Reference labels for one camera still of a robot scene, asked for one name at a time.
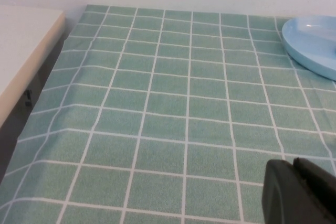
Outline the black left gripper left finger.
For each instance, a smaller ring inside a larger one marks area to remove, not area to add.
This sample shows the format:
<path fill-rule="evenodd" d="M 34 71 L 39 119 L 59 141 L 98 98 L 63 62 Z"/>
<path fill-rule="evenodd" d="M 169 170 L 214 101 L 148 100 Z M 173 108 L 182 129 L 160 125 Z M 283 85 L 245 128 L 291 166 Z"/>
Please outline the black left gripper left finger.
<path fill-rule="evenodd" d="M 267 162 L 261 198 L 265 223 L 328 223 L 315 203 L 293 163 Z"/>

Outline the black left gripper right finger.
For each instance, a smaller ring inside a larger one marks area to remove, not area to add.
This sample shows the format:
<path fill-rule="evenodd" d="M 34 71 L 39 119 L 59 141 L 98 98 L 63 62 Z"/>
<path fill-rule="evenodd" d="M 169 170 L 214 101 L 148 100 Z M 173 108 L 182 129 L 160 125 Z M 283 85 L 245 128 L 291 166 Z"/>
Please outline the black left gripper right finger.
<path fill-rule="evenodd" d="M 305 158 L 295 158 L 293 167 L 309 188 L 323 217 L 335 223 L 335 176 Z"/>

